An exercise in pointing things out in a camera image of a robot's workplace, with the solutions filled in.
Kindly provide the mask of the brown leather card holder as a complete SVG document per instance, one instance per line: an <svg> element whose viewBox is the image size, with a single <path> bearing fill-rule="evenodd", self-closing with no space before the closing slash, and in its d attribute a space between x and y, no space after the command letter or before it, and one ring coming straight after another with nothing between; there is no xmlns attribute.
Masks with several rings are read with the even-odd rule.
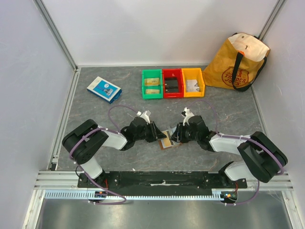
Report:
<svg viewBox="0 0 305 229"><path fill-rule="evenodd" d="M181 145L181 143L177 143L171 139L171 135L175 132L175 130L176 127L162 131L162 133L165 134L166 138L159 140L159 145L161 150L165 150Z"/></svg>

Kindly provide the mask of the green plastic bin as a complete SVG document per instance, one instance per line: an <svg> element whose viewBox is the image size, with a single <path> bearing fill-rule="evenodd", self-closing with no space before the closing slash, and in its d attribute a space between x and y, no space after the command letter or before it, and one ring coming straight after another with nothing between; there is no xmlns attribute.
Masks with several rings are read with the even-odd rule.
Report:
<svg viewBox="0 0 305 229"><path fill-rule="evenodd" d="M142 70L142 98L163 98L163 75L161 69Z"/></svg>

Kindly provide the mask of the yellow plastic bin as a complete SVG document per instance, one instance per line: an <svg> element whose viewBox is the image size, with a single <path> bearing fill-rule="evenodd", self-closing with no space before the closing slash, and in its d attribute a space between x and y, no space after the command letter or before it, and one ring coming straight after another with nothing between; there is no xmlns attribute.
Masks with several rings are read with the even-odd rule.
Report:
<svg viewBox="0 0 305 229"><path fill-rule="evenodd" d="M204 97L205 83L201 68L182 68L184 97Z"/></svg>

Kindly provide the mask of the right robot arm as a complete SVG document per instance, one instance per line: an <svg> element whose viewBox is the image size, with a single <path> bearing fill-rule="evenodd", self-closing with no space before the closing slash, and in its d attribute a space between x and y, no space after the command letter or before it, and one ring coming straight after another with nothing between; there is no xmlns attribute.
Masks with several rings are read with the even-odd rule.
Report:
<svg viewBox="0 0 305 229"><path fill-rule="evenodd" d="M189 118L185 124L178 123L171 139L177 143L195 141L202 149L211 152L240 155L242 161L229 163L218 176L219 184L225 188L241 178L256 178L267 183L288 163L285 154L264 133L223 136L210 131L200 115Z"/></svg>

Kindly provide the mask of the gold card lower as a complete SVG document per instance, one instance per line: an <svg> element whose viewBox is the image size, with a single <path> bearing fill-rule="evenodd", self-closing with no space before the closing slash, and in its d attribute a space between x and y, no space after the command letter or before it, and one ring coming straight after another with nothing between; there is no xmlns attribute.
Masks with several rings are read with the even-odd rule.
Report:
<svg viewBox="0 0 305 229"><path fill-rule="evenodd" d="M158 89L146 89L145 94L159 94L160 90Z"/></svg>

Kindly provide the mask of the gold card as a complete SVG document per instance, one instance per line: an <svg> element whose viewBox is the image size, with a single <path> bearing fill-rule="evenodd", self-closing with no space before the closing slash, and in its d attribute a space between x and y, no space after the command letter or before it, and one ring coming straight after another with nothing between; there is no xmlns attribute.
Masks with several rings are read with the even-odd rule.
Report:
<svg viewBox="0 0 305 229"><path fill-rule="evenodd" d="M144 79L145 86L159 86L160 79L159 78L146 78Z"/></svg>
<svg viewBox="0 0 305 229"><path fill-rule="evenodd" d="M146 89L145 94L159 94L160 90L158 89Z"/></svg>

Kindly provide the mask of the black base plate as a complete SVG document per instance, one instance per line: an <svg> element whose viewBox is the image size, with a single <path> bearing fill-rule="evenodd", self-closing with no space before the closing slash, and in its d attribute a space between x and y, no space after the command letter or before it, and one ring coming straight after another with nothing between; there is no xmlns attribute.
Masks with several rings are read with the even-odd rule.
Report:
<svg viewBox="0 0 305 229"><path fill-rule="evenodd" d="M232 181L223 172L204 171L109 171L94 181L123 196L197 196L218 188L247 188L244 178Z"/></svg>

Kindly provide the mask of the black cards in red bin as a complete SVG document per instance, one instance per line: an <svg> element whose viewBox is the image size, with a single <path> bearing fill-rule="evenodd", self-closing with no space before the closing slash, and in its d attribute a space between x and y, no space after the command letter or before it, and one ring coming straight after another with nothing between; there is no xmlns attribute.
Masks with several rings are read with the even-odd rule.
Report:
<svg viewBox="0 0 305 229"><path fill-rule="evenodd" d="M178 79L176 77L165 78L164 87L166 93L178 93L179 92Z"/></svg>

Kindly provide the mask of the blue and white box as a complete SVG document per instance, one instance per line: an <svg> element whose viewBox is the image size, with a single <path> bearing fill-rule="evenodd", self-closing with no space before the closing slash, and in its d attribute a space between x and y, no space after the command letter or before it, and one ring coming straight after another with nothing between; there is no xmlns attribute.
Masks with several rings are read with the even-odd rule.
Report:
<svg viewBox="0 0 305 229"><path fill-rule="evenodd" d="M109 104L112 104L114 101L118 100L122 94L122 89L120 87L99 76L96 77L92 83L90 83L87 90L97 97L107 101Z"/></svg>

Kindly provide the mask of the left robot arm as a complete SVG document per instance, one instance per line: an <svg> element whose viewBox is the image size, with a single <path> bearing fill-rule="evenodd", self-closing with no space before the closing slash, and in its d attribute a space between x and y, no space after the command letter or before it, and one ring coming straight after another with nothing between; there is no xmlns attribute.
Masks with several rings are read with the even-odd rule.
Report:
<svg viewBox="0 0 305 229"><path fill-rule="evenodd" d="M149 118L136 117L119 132L100 127L95 121L88 119L63 138L62 146L69 152L70 159L89 176L89 183L94 187L101 187L105 176L95 154L102 146L126 151L136 141L145 140L151 143L165 138L166 135Z"/></svg>

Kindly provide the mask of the aluminium frame rail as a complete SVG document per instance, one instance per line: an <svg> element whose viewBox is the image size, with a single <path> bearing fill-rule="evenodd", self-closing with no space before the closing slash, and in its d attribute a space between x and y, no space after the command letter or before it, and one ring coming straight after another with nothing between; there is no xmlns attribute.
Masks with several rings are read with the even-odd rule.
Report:
<svg viewBox="0 0 305 229"><path fill-rule="evenodd" d="M73 171L40 171L35 189L78 189L78 176ZM273 177L268 183L260 182L260 191L294 191L288 173Z"/></svg>

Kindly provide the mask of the red plastic bin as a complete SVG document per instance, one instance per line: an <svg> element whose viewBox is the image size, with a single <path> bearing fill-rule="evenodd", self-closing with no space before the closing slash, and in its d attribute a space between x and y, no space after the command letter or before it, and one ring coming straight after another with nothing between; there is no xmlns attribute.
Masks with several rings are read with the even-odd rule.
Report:
<svg viewBox="0 0 305 229"><path fill-rule="evenodd" d="M181 68L162 69L163 75L163 97L183 98L184 83Z"/></svg>

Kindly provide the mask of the silver card in yellow bin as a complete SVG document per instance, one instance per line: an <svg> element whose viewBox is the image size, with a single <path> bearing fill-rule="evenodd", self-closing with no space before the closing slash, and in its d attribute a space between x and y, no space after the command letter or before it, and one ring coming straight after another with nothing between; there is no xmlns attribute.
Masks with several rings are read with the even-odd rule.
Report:
<svg viewBox="0 0 305 229"><path fill-rule="evenodd" d="M190 92L200 92L200 86L198 84L198 81L196 79L187 79L185 81L186 83L186 91L188 93Z"/></svg>

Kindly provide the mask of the gold card upper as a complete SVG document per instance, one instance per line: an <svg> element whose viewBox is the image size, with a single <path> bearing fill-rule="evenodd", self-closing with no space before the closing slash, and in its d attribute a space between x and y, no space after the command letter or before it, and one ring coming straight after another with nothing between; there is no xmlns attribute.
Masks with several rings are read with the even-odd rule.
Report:
<svg viewBox="0 0 305 229"><path fill-rule="evenodd" d="M144 79L145 86L159 86L160 79L159 78L146 78Z"/></svg>

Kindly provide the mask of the yellow Trader Joe's tote bag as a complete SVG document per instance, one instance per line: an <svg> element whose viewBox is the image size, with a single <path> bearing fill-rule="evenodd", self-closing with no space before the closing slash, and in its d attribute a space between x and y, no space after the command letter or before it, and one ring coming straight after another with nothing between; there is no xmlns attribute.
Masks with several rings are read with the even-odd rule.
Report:
<svg viewBox="0 0 305 229"><path fill-rule="evenodd" d="M270 48L257 37L233 34L203 70L205 85L247 91L264 68L269 52Z"/></svg>

